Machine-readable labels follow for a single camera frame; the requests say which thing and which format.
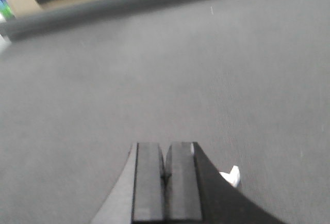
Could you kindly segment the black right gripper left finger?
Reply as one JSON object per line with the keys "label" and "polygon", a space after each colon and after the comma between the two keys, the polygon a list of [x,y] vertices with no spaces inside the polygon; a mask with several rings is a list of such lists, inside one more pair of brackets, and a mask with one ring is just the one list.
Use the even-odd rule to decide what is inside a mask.
{"label": "black right gripper left finger", "polygon": [[163,177],[159,144],[132,145],[117,182],[91,223],[164,223]]}

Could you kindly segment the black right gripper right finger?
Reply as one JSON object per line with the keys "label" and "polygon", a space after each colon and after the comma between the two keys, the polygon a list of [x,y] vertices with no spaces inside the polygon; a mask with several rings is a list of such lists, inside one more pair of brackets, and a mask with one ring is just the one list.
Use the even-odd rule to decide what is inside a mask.
{"label": "black right gripper right finger", "polygon": [[197,142],[174,142],[166,158],[167,223],[282,223],[231,186]]}

